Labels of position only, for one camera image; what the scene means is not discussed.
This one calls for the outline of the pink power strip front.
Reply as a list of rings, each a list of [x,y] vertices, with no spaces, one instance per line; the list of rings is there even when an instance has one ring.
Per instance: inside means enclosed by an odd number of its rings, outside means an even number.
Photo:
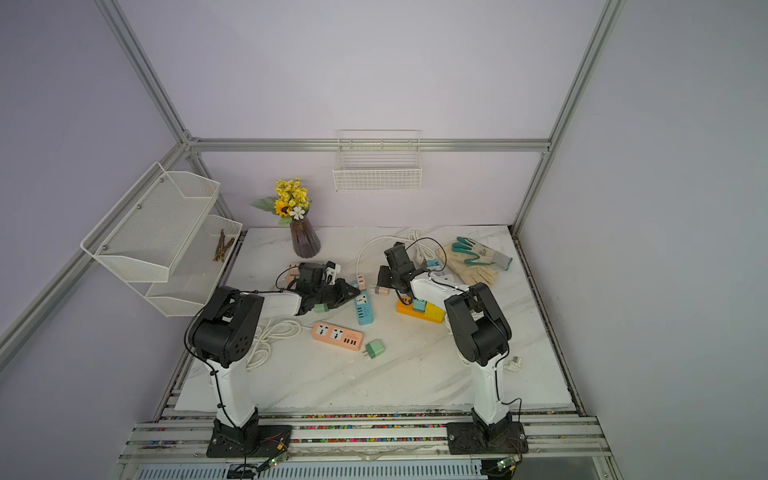
[[[311,336],[319,342],[356,352],[360,351],[364,339],[359,331],[322,321],[312,326]]]

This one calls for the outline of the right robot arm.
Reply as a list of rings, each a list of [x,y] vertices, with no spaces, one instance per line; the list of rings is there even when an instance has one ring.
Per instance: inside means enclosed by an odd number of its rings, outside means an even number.
[[[387,264],[380,272],[387,287],[444,310],[458,352],[472,365],[474,421],[488,430],[511,422],[498,368],[510,354],[512,331],[490,287],[436,279],[415,266],[401,242],[384,255]]]

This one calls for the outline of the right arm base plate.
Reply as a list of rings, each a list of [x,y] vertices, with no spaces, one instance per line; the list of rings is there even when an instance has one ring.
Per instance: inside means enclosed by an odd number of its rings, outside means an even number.
[[[449,452],[459,454],[527,454],[527,434],[520,422],[501,422],[483,430],[472,422],[446,425]]]

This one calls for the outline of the pink power strip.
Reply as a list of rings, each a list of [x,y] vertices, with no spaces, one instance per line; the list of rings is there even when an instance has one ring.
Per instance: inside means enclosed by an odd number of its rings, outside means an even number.
[[[289,285],[291,282],[293,282],[297,277],[299,276],[299,265],[298,264],[290,264],[288,270],[286,271],[284,280],[287,285]]]
[[[319,342],[356,352],[360,351],[364,339],[359,331],[322,321],[312,326],[311,336]]]

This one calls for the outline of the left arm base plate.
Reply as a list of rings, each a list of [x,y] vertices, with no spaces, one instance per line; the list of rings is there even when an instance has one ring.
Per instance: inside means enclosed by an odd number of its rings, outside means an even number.
[[[251,425],[241,429],[214,422],[207,458],[272,458],[287,450],[292,435],[289,425]]]

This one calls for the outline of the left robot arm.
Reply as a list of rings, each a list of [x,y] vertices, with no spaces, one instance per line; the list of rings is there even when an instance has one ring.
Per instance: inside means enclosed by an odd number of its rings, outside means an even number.
[[[340,276],[334,262],[300,263],[283,288],[241,290],[220,286],[194,315],[185,348],[209,371],[216,394],[216,420],[242,430],[256,414],[249,393],[246,360],[263,319],[302,316],[317,305],[339,308],[361,294]]]

